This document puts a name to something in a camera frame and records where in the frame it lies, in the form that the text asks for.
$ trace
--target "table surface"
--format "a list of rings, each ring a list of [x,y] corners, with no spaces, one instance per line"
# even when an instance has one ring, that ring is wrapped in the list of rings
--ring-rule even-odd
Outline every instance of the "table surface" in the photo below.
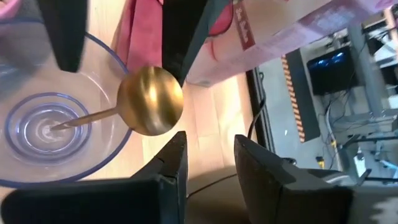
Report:
[[[124,1],[90,1],[89,33],[112,45]],[[122,151],[85,179],[130,177],[150,161],[179,130],[187,132],[188,178],[234,166],[235,134],[246,134],[252,120],[244,73],[211,88],[183,86],[183,115],[173,130],[156,137],[133,133]],[[4,198],[12,189],[0,187]]]

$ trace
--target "pink cloth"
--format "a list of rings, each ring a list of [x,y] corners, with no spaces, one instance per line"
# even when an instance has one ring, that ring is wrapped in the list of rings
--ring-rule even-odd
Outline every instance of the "pink cloth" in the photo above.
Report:
[[[162,5],[157,0],[127,0],[116,53],[130,72],[146,65],[162,66]]]

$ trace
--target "orange and black striped tape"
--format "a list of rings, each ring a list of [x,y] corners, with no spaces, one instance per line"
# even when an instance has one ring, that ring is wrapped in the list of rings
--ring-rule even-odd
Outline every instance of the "orange and black striped tape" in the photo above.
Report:
[[[292,102],[292,108],[294,113],[294,118],[296,120],[298,136],[300,137],[300,142],[305,142],[305,133],[303,128],[303,123],[300,116],[299,105],[297,104],[296,94],[294,92],[292,76],[290,75],[289,64],[287,63],[286,56],[283,55],[282,59],[282,67],[285,73],[286,85],[290,95],[290,101]]]

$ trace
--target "clear glass bowl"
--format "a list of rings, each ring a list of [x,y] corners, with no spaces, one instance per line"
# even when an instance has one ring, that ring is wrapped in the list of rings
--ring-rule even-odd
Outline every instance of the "clear glass bowl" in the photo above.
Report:
[[[63,72],[43,23],[0,21],[0,185],[75,181],[114,158],[131,134],[118,115],[49,128],[116,106],[126,73],[118,56],[90,34],[79,72]]]

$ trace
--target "cardboard box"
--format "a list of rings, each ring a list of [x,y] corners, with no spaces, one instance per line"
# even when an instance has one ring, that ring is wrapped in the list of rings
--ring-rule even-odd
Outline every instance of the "cardboard box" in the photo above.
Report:
[[[212,86],[362,22],[398,0],[238,0],[229,30],[201,48],[187,82]]]

